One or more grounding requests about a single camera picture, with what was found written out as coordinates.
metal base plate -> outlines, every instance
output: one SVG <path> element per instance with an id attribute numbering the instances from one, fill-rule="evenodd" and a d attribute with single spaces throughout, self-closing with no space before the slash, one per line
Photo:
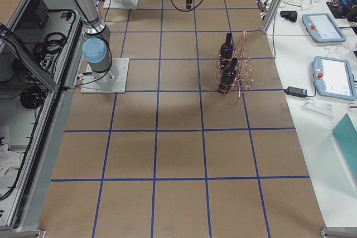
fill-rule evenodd
<path id="1" fill-rule="evenodd" d="M 118 78 L 113 84 L 104 88 L 96 82 L 93 82 L 93 77 L 88 75 L 84 77 L 83 84 L 89 82 L 91 82 L 91 84 L 82 86 L 80 92 L 84 94 L 125 93 L 129 69 L 129 58 L 113 58 L 113 64 L 118 68 L 119 71 Z M 86 72 L 91 72 L 89 65 L 87 65 Z"/>
<path id="2" fill-rule="evenodd" d="M 127 0 L 123 3 L 117 3 L 115 1 L 105 0 L 104 9 L 137 9 L 139 0 Z"/>

floor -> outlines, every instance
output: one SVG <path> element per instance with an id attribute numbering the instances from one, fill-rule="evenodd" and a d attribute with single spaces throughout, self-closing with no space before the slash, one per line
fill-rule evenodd
<path id="1" fill-rule="evenodd" d="M 184 7 L 184 0 L 173 0 Z M 320 237 L 324 222 L 255 0 L 109 11 L 127 92 L 75 93 L 40 227 L 47 237 Z M 225 34 L 254 83 L 216 88 Z"/>

dark glass bottle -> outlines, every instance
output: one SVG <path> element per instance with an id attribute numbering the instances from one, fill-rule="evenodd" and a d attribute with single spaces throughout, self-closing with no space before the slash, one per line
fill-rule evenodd
<path id="1" fill-rule="evenodd" d="M 225 42 L 222 44 L 220 49 L 219 65 L 222 70 L 229 66 L 230 59 L 233 55 L 233 50 L 232 34 L 227 33 L 225 36 Z"/>
<path id="2" fill-rule="evenodd" d="M 225 94 L 229 90 L 231 90 L 235 77 L 237 76 L 237 71 L 235 69 L 235 66 L 237 65 L 238 59 L 233 58 L 230 61 L 229 67 L 224 69 L 219 86 L 218 86 L 218 92 Z"/>

clear plastic object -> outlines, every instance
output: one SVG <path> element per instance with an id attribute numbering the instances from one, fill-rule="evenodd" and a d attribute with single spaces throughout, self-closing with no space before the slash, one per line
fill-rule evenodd
<path id="1" fill-rule="evenodd" d="M 323 105 L 317 106 L 313 99 L 306 98 L 305 105 L 303 105 L 302 107 L 308 110 L 315 111 L 319 114 L 328 116 L 329 118 L 334 118 L 334 115 L 332 113 L 332 105 L 329 103 L 325 103 Z"/>

tablet screen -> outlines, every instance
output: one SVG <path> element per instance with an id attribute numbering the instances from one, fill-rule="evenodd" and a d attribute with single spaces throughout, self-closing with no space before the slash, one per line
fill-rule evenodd
<path id="1" fill-rule="evenodd" d="M 330 21 L 326 15 L 309 15 L 308 18 L 312 24 L 316 27 L 317 33 L 319 33 L 322 39 L 335 39 L 342 38 L 334 24 Z"/>
<path id="2" fill-rule="evenodd" d="M 347 64 L 343 61 L 321 59 L 324 69 L 323 81 L 327 93 L 352 96 Z"/>

